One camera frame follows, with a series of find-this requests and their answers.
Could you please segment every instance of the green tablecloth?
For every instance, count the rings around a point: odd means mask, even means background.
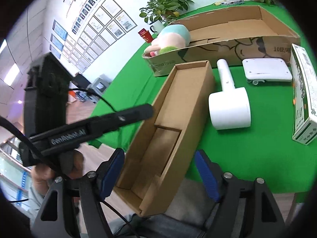
[[[246,2],[247,5],[259,4]],[[282,8],[260,4],[301,36],[313,65],[316,60],[305,37],[292,17]],[[222,8],[209,5],[188,12],[183,16]],[[154,77],[141,55],[148,44],[144,44],[123,67],[104,94],[116,110],[144,103],[152,103],[166,77]],[[198,149],[204,149],[209,158],[219,163],[223,171],[232,172],[238,178],[254,180],[263,177],[274,193],[303,192],[312,185],[317,161],[317,141],[304,146],[292,140],[294,119],[293,89],[290,83],[265,83],[253,86],[246,82],[243,67],[231,67],[236,87],[247,90],[251,107],[251,127],[216,131],[207,120]],[[218,70],[213,69],[218,91]],[[109,113],[111,110],[102,101],[98,102],[92,116]],[[108,133],[90,142],[99,147],[101,143],[113,148],[121,146],[127,150],[139,124],[122,129],[122,144],[118,144],[118,133]],[[187,177],[200,180],[192,162]]]

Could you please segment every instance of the screw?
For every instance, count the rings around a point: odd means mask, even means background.
[[[56,182],[56,183],[59,183],[59,182],[61,182],[62,180],[63,180],[63,177],[61,177],[61,176],[58,176],[58,177],[55,178],[55,182]]]
[[[256,182],[259,183],[259,184],[264,184],[264,179],[259,177],[259,178],[256,178]]]
[[[226,179],[231,179],[231,178],[232,178],[232,173],[225,172],[225,173],[223,174],[223,176],[224,176],[224,178],[226,178]]]
[[[88,178],[93,178],[96,176],[96,172],[95,171],[90,171],[87,173]]]

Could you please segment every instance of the open cardboard box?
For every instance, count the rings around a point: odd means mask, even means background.
[[[189,47],[150,57],[143,54],[155,76],[168,75],[177,63],[217,60],[241,65],[246,58],[290,60],[292,43],[300,37],[274,15],[260,6],[234,6],[199,13],[172,22],[182,24],[191,34]]]
[[[163,213],[173,200],[209,116],[215,81],[208,61],[177,64],[139,127],[114,191],[138,215]]]

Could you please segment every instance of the plush toy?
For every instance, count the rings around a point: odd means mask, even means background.
[[[173,24],[165,27],[144,52],[153,57],[172,50],[185,48],[190,41],[191,36],[188,29],[184,25]]]

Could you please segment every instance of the red paper cup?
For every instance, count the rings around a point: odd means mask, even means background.
[[[140,30],[138,33],[147,43],[151,43],[154,40],[151,36],[151,33],[148,30],[145,30],[144,28]]]

